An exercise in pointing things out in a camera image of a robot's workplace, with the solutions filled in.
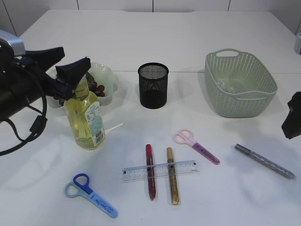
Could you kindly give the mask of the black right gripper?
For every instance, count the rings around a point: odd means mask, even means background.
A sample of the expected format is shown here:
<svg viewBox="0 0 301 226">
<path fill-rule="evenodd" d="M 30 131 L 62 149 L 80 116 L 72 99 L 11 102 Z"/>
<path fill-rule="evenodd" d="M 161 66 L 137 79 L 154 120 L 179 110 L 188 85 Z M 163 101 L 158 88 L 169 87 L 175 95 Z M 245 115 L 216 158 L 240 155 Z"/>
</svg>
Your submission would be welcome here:
<svg viewBox="0 0 301 226">
<path fill-rule="evenodd" d="M 301 92 L 296 92 L 287 103 L 289 113 L 281 128 L 287 139 L 301 135 Z"/>
</svg>

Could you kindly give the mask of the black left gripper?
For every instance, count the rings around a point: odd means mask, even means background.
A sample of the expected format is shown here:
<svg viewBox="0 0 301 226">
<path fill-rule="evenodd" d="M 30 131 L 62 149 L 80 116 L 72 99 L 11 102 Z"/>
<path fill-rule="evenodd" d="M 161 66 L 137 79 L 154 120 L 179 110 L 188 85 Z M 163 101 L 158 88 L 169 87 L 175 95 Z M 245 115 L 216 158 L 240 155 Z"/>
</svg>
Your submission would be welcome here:
<svg viewBox="0 0 301 226">
<path fill-rule="evenodd" d="M 45 96 L 69 100 L 81 79 L 91 67 L 90 58 L 56 66 L 56 79 L 46 71 L 65 57 L 64 48 L 26 51 L 22 57 L 11 60 L 11 97 L 38 99 Z"/>
</svg>

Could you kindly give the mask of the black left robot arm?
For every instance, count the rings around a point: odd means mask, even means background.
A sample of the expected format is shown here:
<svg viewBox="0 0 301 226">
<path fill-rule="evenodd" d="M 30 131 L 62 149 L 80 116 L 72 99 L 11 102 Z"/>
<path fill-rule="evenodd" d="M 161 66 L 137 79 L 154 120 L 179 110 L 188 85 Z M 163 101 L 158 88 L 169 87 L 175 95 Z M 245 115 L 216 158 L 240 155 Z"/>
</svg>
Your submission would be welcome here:
<svg viewBox="0 0 301 226">
<path fill-rule="evenodd" d="M 69 100 L 91 67 L 88 57 L 56 66 L 56 78 L 47 70 L 64 58 L 62 47 L 26 51 L 15 57 L 12 47 L 0 42 L 0 118 L 7 119 L 42 96 Z"/>
</svg>

